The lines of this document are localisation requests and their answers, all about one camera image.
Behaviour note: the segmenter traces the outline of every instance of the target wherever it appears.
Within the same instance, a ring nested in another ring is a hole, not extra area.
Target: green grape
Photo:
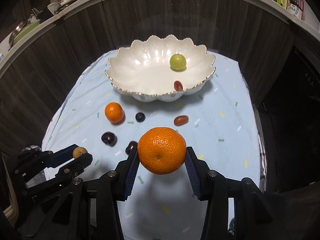
[[[177,71],[183,70],[187,65],[186,58],[181,54],[174,54],[170,58],[170,66]]]

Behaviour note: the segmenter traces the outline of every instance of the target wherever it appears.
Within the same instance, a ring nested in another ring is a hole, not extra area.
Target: green container
[[[33,23],[25,27],[13,40],[12,46],[20,41],[24,36],[26,36],[30,31],[32,31],[35,27],[39,25],[40,20],[35,20]]]

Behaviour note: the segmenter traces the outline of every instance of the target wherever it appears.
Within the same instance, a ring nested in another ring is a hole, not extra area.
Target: metal screw
[[[109,177],[114,177],[117,175],[117,172],[116,171],[108,171],[108,176]]]
[[[80,178],[75,178],[75,179],[73,179],[72,183],[75,184],[75,185],[78,185],[78,184],[81,183],[81,181],[82,180]]]
[[[208,175],[211,176],[211,177],[215,177],[215,176],[218,175],[218,173],[216,171],[214,171],[214,170],[209,170],[208,171]]]
[[[244,178],[243,181],[244,181],[245,184],[251,184],[252,183],[252,180],[250,178]]]

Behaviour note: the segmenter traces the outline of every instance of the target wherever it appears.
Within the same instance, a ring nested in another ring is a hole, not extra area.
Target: robotic arm
[[[60,168],[54,179],[25,188],[25,179],[32,178],[45,166],[57,167],[59,163],[71,159],[75,147],[77,145],[72,145],[57,153],[29,153],[23,158],[24,161],[18,162],[17,169],[11,169],[9,174],[19,206],[17,224],[25,219],[31,207],[39,205],[46,209],[46,215],[36,233],[29,236],[31,239],[123,240],[117,201],[125,201],[131,195],[140,164],[136,148],[132,149],[127,160],[119,162],[115,170],[99,179],[83,181],[76,177],[92,162],[92,155],[87,153]],[[208,201],[200,240],[227,239],[228,198],[234,198],[235,203],[235,239],[290,239],[250,178],[241,181],[226,179],[217,171],[210,170],[205,161],[198,160],[192,147],[186,150],[185,166],[194,195],[199,201]],[[90,226],[92,198],[97,201],[97,228],[93,229]],[[5,223],[1,218],[0,236],[5,232],[8,236],[10,232],[10,239],[21,239],[9,226],[8,221]]]

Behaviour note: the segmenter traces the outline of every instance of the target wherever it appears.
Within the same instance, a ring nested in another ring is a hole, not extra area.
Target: orange
[[[111,123],[119,123],[124,117],[124,112],[121,105],[115,102],[107,104],[106,108],[104,109],[104,114]]]
[[[147,131],[138,142],[141,164],[152,173],[169,174],[184,163],[186,141],[175,130],[156,127]]]

